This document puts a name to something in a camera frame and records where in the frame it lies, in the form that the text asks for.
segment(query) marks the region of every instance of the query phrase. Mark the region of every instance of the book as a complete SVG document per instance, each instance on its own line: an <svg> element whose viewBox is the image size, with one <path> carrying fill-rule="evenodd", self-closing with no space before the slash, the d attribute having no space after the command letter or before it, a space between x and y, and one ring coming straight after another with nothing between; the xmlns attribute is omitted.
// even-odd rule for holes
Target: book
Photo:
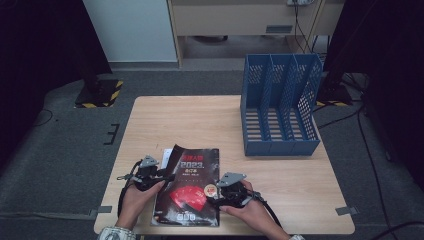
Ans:
<svg viewBox="0 0 424 240"><path fill-rule="evenodd" d="M175 145L164 176L175 180L156 196L152 225L219 226L219 210L206 197L217 194L219 149L185 149Z"/></svg>

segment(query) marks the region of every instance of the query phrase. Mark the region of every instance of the hand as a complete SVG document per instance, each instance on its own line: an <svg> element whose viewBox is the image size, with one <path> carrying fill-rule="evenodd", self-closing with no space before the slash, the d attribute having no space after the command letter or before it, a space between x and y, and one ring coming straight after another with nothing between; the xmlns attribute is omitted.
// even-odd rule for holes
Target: hand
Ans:
<svg viewBox="0 0 424 240"><path fill-rule="evenodd" d="M241 180L241 183L247 190L253 191L250 182ZM264 205L257 200L250 200L243 208L221 206L220 209L229 215L240 218L249 227L265 234L270 240L290 239L290 236L275 223Z"/></svg>
<svg viewBox="0 0 424 240"><path fill-rule="evenodd" d="M131 184L125 193L121 214L115 226L132 230L146 203L159 192L164 184L165 181L161 181L144 192L138 190L134 184Z"/></svg>

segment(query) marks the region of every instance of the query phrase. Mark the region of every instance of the wrist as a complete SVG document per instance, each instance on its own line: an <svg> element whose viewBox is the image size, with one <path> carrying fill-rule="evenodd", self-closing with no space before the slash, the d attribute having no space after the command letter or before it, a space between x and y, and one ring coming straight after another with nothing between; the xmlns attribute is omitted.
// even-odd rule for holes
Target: wrist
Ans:
<svg viewBox="0 0 424 240"><path fill-rule="evenodd" d="M120 240L136 240L136 235L124 228L120 227L105 227L100 232L97 240L107 240L107 239L120 239Z"/></svg>
<svg viewBox="0 0 424 240"><path fill-rule="evenodd" d="M290 235L277 224L268 228L264 234L270 240L290 240Z"/></svg>
<svg viewBox="0 0 424 240"><path fill-rule="evenodd" d="M137 218L137 215L122 212L116 221L115 226L132 231L135 224L137 223Z"/></svg>

